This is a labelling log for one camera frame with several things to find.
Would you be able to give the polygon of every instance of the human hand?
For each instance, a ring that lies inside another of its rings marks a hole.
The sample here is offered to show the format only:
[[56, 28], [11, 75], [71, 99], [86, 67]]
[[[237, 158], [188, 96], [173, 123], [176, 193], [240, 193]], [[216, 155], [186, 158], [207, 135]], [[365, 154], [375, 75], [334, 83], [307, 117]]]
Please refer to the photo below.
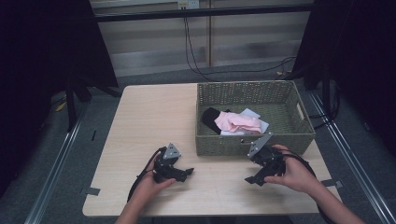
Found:
[[162, 183], [157, 183], [154, 180], [154, 162], [161, 153], [158, 153], [146, 169], [147, 173], [142, 177], [137, 185], [131, 199], [125, 205], [116, 224], [135, 224], [143, 212], [145, 206], [151, 201], [161, 190], [168, 188], [176, 182], [175, 179], [167, 179]]
[[[283, 154], [291, 154], [287, 147], [274, 145], [274, 148], [280, 150]], [[310, 188], [320, 183], [305, 168], [303, 164], [292, 157], [285, 157], [286, 172], [283, 176], [267, 176], [264, 181], [272, 184], [279, 184], [300, 192], [308, 193]]]
[[167, 179], [161, 183], [157, 183], [154, 180], [154, 162], [156, 161], [157, 157], [160, 156], [160, 154], [161, 153], [159, 152], [151, 161], [146, 170], [148, 172], [142, 177], [131, 197], [130, 201], [140, 204], [142, 208], [146, 206], [146, 204], [151, 201], [161, 190], [168, 188], [176, 182], [174, 178]]

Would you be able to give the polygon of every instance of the gray floor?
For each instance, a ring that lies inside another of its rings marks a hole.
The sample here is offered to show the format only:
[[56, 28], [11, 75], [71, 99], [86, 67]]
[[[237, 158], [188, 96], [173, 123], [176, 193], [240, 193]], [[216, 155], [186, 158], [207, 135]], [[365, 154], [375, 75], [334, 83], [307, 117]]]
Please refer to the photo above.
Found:
[[[260, 73], [232, 71], [261, 70], [277, 64], [254, 63], [207, 68], [203, 71], [228, 71], [227, 73], [207, 76], [217, 81], [271, 80], [277, 78], [275, 71], [279, 71], [280, 67]], [[119, 91], [122, 91], [127, 85], [204, 81], [207, 80], [189, 70], [172, 71], [121, 77], [119, 79]], [[305, 91], [303, 82], [300, 79], [295, 80], [295, 82], [308, 114], [317, 114], [318, 111], [315, 109], [308, 92]], [[119, 98], [111, 97], [96, 89], [90, 91], [93, 95], [92, 101], [86, 107], [75, 143], [66, 158], [44, 216], [40, 218], [41, 223], [113, 223], [116, 219], [115, 217], [85, 217], [81, 211], [85, 201], [85, 196], [81, 195], [81, 190], [91, 184], [120, 101]], [[59, 97], [62, 97], [62, 95], [54, 96], [53, 100], [55, 101]], [[26, 164], [19, 178], [10, 185], [4, 197], [0, 200], [0, 223], [23, 223], [46, 181], [67, 135], [66, 110], [55, 112], [55, 106], [53, 106], [45, 122], [41, 141], [35, 146], [35, 154]], [[84, 108], [83, 104], [78, 103], [78, 108]], [[314, 125], [321, 123], [319, 119], [313, 119], [312, 121]], [[375, 133], [366, 131], [363, 122], [364, 120], [359, 116], [359, 113], [350, 106], [346, 99], [342, 98], [336, 124], [346, 137], [362, 167], [377, 187], [380, 195], [385, 199], [390, 211], [394, 213], [396, 211], [396, 198], [393, 194], [392, 184], [396, 181], [396, 159], [385, 150]], [[339, 189], [343, 202], [368, 223], [381, 223], [381, 219], [345, 162], [327, 127], [317, 130], [316, 140], [332, 177], [344, 183], [344, 186]], [[290, 215], [290, 219], [293, 223], [325, 223], [318, 214]], [[151, 221], [153, 223], [210, 223], [208, 217], [157, 217], [154, 220], [147, 217], [142, 218], [142, 223], [151, 223]], [[237, 223], [288, 223], [284, 217], [238, 217], [236, 221]]]

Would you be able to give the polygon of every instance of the person's right hand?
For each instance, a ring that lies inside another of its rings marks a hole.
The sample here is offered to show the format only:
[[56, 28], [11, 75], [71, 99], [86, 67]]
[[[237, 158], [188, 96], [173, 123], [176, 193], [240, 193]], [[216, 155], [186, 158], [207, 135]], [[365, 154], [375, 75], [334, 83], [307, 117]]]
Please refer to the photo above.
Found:
[[[287, 147], [274, 145], [283, 154], [290, 154]], [[267, 176], [264, 181], [272, 184], [279, 184], [300, 192], [308, 193], [313, 185], [320, 183], [309, 171], [291, 157], [285, 157], [286, 173], [283, 176]]]
[[138, 204], [146, 206], [146, 204], [151, 201], [161, 190], [170, 187], [172, 184], [176, 182], [174, 178], [166, 179], [162, 183], [157, 183], [154, 180], [154, 162], [160, 156], [160, 152], [155, 155], [154, 159], [151, 161], [147, 168], [147, 173], [140, 180], [140, 183], [137, 185], [134, 190], [134, 194], [131, 197], [130, 201], [137, 201]]

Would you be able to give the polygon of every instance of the metal rail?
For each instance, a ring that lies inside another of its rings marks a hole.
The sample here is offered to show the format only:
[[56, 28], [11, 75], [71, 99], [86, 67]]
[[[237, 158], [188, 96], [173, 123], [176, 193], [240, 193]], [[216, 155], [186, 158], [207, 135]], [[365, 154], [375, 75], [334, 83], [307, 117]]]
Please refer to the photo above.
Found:
[[47, 205], [50, 201], [50, 197], [55, 189], [58, 178], [64, 167], [67, 155], [69, 154], [71, 147], [73, 146], [73, 143], [76, 139], [81, 120], [87, 110], [87, 105], [88, 103], [85, 103], [83, 105], [80, 115], [78, 116], [76, 125], [71, 132], [67, 133], [66, 138], [64, 139], [64, 144], [62, 145], [58, 157], [56, 158], [56, 161], [49, 172], [47, 180], [43, 188], [41, 189], [40, 194], [35, 199], [35, 203], [24, 222], [25, 224], [38, 224], [40, 223], [41, 218], [44, 216], [44, 212], [46, 211]]
[[60, 21], [65, 23], [85, 23], [85, 22], [109, 22], [109, 21], [142, 21], [172, 18], [189, 17], [208, 17], [208, 16], [231, 16], [264, 13], [283, 13], [283, 12], [302, 12], [312, 11], [315, 8], [341, 7], [343, 4], [300, 4], [284, 6], [265, 6], [265, 7], [223, 7], [223, 8], [200, 8], [187, 10], [168, 10], [140, 13], [109, 13], [97, 14], [93, 17], [62, 18]]

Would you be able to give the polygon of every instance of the black cable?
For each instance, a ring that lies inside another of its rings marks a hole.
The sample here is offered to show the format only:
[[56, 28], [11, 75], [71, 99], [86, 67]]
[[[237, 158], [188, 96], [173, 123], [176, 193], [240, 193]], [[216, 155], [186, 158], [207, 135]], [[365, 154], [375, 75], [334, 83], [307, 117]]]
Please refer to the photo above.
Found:
[[138, 175], [136, 177], [136, 181], [134, 182], [134, 184], [131, 186], [131, 189], [129, 190], [129, 194], [128, 194], [128, 199], [127, 202], [129, 202], [129, 200], [131, 199], [132, 195], [134, 194], [134, 190], [136, 189], [137, 185], [139, 185], [140, 181], [142, 180], [143, 176], [152, 171], [152, 170], [147, 170], [149, 168], [149, 165], [151, 164], [151, 162], [154, 160], [155, 156], [158, 154], [158, 152], [162, 151], [162, 148], [157, 149], [154, 154], [152, 154], [151, 158], [148, 161], [148, 164], [145, 166], [145, 168], [142, 170], [142, 172], [140, 173], [140, 175]]
[[296, 58], [297, 57], [292, 56], [292, 57], [288, 57], [288, 58], [285, 58], [285, 59], [282, 60], [282, 62], [280, 63], [280, 64], [282, 64], [282, 74], [279, 75], [275, 80], [279, 80], [283, 75], [285, 75], [285, 66], [284, 66], [284, 64], [285, 63], [289, 63], [289, 62], [291, 62], [292, 60], [294, 60]]
[[320, 118], [328, 117], [328, 120], [326, 120], [323, 123], [319, 124], [318, 126], [314, 127], [314, 129], [316, 130], [316, 129], [319, 129], [319, 128], [325, 126], [325, 125], [331, 124], [335, 120], [337, 115], [338, 115], [340, 104], [341, 104], [341, 101], [340, 101], [340, 90], [336, 86], [335, 87], [334, 96], [333, 96], [333, 99], [332, 99], [333, 111], [329, 115], [323, 114], [323, 115], [314, 115], [314, 116], [310, 116], [309, 117], [309, 118], [312, 117], [312, 119], [320, 119]]
[[[210, 79], [210, 78], [205, 77], [205, 76], [214, 75], [214, 74], [224, 74], [224, 73], [258, 73], [258, 72], [266, 72], [266, 71], [270, 71], [270, 70], [276, 69], [276, 68], [278, 68], [278, 67], [281, 67], [281, 66], [283, 66], [285, 63], [290, 62], [290, 61], [291, 61], [290, 59], [295, 58], [294, 56], [293, 56], [293, 57], [285, 58], [285, 59], [282, 61], [282, 63], [280, 63], [280, 64], [278, 64], [278, 65], [276, 65], [276, 66], [270, 67], [270, 68], [266, 68], [266, 69], [259, 69], [259, 70], [217, 71], [217, 72], [203, 73], [203, 72], [201, 72], [201, 70], [200, 70], [199, 67], [197, 66], [197, 63], [196, 63], [196, 61], [195, 61], [195, 57], [194, 57], [194, 54], [193, 54], [193, 51], [192, 51], [192, 44], [191, 44], [191, 39], [190, 39], [190, 26], [189, 26], [189, 22], [188, 22], [187, 18], [184, 18], [184, 28], [185, 28], [185, 37], [186, 37], [186, 58], [187, 58], [187, 64], [189, 65], [189, 68], [190, 68], [190, 70], [191, 70], [192, 72], [194, 72], [194, 73], [196, 73], [196, 74], [199, 74], [199, 75], [203, 76], [205, 79], [207, 79], [207, 80], [209, 80], [209, 81], [219, 82], [219, 81]], [[188, 46], [188, 42], [187, 42], [187, 41], [190, 42], [191, 55], [192, 55], [192, 58], [193, 58], [193, 61], [194, 61], [194, 64], [195, 64], [195, 69], [196, 69], [196, 71], [195, 71], [195, 70], [191, 67], [191, 65], [190, 65], [190, 60], [189, 60], [189, 57], [188, 57], [188, 50], [187, 50], [187, 46]]]

